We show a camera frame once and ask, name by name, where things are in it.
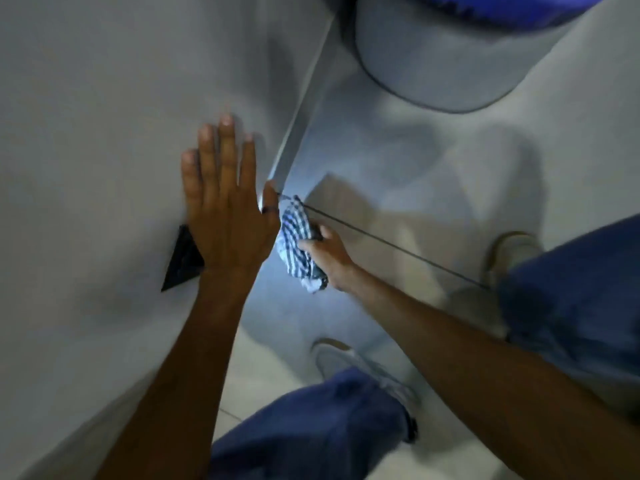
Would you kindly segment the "person's right hand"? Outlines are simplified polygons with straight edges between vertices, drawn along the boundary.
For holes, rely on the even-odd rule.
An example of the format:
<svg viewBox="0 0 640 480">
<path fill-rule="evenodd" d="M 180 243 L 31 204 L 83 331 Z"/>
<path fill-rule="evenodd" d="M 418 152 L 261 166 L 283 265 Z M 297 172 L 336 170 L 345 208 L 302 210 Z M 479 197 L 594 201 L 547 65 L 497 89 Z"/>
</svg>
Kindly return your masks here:
<svg viewBox="0 0 640 480">
<path fill-rule="evenodd" d="M 329 284 L 337 290 L 351 292 L 359 266 L 348 254 L 339 234 L 331 227 L 319 225 L 320 239 L 326 242 L 323 261 L 313 261 L 327 276 Z"/>
</svg>

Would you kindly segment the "person's left hand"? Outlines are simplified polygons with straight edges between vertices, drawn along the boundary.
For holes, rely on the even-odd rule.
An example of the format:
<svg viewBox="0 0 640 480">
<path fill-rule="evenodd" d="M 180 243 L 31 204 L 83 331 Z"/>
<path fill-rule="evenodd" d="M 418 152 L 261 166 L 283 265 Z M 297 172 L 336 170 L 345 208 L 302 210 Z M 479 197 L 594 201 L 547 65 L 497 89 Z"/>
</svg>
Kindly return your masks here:
<svg viewBox="0 0 640 480">
<path fill-rule="evenodd" d="M 262 220 L 255 140 L 251 134 L 240 141 L 236 138 L 237 188 L 229 200 L 224 200 L 219 192 L 218 126 L 219 122 L 205 124 L 197 133 L 195 149 L 204 194 L 201 211 L 198 215 L 187 214 L 187 224 L 207 272 L 241 274 L 254 280 L 276 239 Z"/>
</svg>

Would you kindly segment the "blue white checkered cloth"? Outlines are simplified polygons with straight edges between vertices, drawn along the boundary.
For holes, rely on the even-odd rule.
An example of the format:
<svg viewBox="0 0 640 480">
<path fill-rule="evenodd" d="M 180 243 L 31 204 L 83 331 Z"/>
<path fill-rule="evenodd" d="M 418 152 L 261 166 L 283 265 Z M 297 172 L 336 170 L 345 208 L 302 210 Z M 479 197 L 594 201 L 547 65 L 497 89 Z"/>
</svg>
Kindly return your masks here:
<svg viewBox="0 0 640 480">
<path fill-rule="evenodd" d="M 300 281 L 309 293 L 325 290 L 328 277 L 317 265 L 309 252 L 300 249 L 300 241 L 323 239 L 318 226 L 312 224 L 303 201 L 297 196 L 284 196 L 281 227 L 276 238 L 276 251 L 283 261 L 286 272 Z"/>
</svg>

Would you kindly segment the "white door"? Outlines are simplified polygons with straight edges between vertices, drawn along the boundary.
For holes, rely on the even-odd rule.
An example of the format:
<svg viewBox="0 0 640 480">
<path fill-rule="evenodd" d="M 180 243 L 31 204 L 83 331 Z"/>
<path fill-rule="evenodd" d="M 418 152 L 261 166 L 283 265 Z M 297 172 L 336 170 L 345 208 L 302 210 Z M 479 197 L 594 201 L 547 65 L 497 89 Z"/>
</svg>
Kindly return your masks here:
<svg viewBox="0 0 640 480">
<path fill-rule="evenodd" d="M 327 0 L 0 0 L 0 480 L 160 364 L 180 154 L 230 112 L 273 165 Z"/>
</svg>

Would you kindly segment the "person's right forearm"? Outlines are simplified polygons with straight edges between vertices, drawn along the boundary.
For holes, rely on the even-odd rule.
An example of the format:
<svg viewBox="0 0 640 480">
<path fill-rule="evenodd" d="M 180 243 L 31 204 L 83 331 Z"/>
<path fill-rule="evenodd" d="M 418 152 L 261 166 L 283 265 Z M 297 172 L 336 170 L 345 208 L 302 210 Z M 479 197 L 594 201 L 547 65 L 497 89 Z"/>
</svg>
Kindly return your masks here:
<svg viewBox="0 0 640 480">
<path fill-rule="evenodd" d="M 366 307 L 457 418 L 524 480 L 640 480 L 640 428 L 545 362 L 349 263 Z"/>
</svg>

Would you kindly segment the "person's left forearm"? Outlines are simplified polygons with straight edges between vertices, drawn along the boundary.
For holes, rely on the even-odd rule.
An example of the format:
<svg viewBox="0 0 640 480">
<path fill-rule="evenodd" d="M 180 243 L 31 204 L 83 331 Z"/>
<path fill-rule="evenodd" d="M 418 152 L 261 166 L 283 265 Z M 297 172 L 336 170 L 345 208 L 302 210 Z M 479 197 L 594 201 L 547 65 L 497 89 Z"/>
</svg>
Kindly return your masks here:
<svg viewBox="0 0 640 480">
<path fill-rule="evenodd" d="M 95 480 L 203 480 L 230 355 L 259 269 L 203 272 L 178 338 Z"/>
</svg>

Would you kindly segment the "black triangular door fitting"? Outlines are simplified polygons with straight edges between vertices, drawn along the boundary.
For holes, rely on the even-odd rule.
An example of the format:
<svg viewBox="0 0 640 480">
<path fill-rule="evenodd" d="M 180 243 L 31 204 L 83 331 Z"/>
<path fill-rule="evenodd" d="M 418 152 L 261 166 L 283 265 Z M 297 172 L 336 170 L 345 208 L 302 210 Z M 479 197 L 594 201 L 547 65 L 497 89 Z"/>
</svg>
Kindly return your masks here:
<svg viewBox="0 0 640 480">
<path fill-rule="evenodd" d="M 164 275 L 161 292 L 199 277 L 203 269 L 204 259 L 197 248 L 189 227 L 187 224 L 181 225 Z"/>
</svg>

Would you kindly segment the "person's left white shoe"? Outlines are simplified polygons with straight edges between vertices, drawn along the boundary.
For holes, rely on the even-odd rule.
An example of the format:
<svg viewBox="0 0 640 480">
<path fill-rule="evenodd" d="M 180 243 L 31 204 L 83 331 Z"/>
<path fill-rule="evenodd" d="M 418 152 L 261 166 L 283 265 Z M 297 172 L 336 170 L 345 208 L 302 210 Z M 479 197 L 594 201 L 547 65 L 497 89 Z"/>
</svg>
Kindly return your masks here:
<svg viewBox="0 0 640 480">
<path fill-rule="evenodd" d="M 409 423 L 408 436 L 404 442 L 407 444 L 416 443 L 419 439 L 417 416 L 420 409 L 420 399 L 411 387 L 393 377 L 379 363 L 365 358 L 352 347 L 336 339 L 317 339 L 311 346 L 310 356 L 316 369 L 325 380 L 348 369 L 356 369 L 373 379 L 379 387 L 404 407 Z"/>
</svg>

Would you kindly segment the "person's white shoe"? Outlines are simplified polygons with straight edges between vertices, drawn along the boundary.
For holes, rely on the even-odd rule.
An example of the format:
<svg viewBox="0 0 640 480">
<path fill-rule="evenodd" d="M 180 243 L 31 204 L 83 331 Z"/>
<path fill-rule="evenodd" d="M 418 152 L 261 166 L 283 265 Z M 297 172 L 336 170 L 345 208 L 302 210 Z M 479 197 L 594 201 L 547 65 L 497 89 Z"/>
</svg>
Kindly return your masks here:
<svg viewBox="0 0 640 480">
<path fill-rule="evenodd" d="M 525 232 L 503 233 L 489 247 L 484 258 L 482 280 L 496 290 L 512 268 L 543 254 L 538 238 Z"/>
<path fill-rule="evenodd" d="M 311 346 L 310 356 L 316 369 L 325 380 L 348 369 L 356 369 L 373 379 L 379 387 L 404 407 L 409 423 L 408 436 L 404 442 L 407 444 L 416 443 L 419 439 L 417 416 L 420 409 L 420 399 L 411 387 L 393 377 L 379 363 L 365 358 L 352 347 L 336 339 L 317 339 Z"/>
</svg>

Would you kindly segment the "person's left jeans leg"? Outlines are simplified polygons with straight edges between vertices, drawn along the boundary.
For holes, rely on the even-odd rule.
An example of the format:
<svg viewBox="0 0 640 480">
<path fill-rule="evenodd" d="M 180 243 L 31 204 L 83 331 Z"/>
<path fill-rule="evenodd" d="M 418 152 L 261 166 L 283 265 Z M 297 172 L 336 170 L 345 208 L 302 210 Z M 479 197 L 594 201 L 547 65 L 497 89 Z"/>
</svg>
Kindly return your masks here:
<svg viewBox="0 0 640 480">
<path fill-rule="evenodd" d="M 392 391 L 353 367 L 288 393 L 212 444 L 206 480 L 365 480 L 418 436 Z"/>
</svg>

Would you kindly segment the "person's jeans leg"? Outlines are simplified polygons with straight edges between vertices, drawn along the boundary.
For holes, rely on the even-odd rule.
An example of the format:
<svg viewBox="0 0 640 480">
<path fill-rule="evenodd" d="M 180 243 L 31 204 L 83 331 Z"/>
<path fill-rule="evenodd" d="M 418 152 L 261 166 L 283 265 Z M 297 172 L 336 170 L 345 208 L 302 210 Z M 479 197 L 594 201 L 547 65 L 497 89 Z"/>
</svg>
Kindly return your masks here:
<svg viewBox="0 0 640 480">
<path fill-rule="evenodd" d="M 353 367 L 288 393 L 212 444 L 206 480 L 365 480 L 418 436 L 392 391 Z"/>
<path fill-rule="evenodd" d="M 577 378 L 640 386 L 640 214 L 544 251 L 495 291 L 514 345 Z"/>
</svg>

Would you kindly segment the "person's right white shoe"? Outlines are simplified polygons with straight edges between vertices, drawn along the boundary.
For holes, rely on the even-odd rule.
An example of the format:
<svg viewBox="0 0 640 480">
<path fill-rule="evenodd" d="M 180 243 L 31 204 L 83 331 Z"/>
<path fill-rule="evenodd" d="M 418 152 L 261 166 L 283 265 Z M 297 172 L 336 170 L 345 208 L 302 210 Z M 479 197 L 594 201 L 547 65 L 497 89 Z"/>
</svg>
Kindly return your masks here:
<svg viewBox="0 0 640 480">
<path fill-rule="evenodd" d="M 496 290 L 512 268 L 543 254 L 538 238 L 525 232 L 503 233 L 489 247 L 484 258 L 482 280 Z"/>
</svg>

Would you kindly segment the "white waste bin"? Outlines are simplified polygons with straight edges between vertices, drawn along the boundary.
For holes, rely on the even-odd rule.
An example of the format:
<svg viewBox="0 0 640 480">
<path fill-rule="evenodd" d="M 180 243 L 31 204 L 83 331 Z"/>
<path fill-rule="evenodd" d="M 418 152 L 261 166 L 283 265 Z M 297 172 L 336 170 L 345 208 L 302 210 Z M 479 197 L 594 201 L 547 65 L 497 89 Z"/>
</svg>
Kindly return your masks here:
<svg viewBox="0 0 640 480">
<path fill-rule="evenodd" d="M 512 92 L 577 18 L 537 31 L 464 21 L 418 0 L 357 0 L 355 49 L 387 92 L 435 111 L 484 109 Z"/>
</svg>

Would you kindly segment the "person's right jeans leg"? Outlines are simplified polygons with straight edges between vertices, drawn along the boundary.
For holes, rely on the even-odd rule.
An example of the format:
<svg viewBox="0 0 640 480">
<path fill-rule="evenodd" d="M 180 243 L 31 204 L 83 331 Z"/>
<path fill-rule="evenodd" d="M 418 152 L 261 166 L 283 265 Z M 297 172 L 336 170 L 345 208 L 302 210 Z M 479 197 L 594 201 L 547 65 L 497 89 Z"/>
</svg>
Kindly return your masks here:
<svg viewBox="0 0 640 480">
<path fill-rule="evenodd" d="M 640 386 L 640 214 L 544 251 L 495 291 L 514 345 L 577 378 Z"/>
</svg>

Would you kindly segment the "blue bin liner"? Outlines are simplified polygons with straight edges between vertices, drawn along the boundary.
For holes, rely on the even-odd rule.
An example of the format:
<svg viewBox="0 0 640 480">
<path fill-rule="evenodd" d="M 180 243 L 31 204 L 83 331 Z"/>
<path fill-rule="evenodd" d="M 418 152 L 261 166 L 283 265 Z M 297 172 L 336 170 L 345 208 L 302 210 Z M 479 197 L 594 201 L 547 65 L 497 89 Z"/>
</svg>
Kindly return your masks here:
<svg viewBox="0 0 640 480">
<path fill-rule="evenodd" d="M 603 0 L 421 0 L 459 18 L 517 31 L 556 27 L 580 17 Z"/>
</svg>

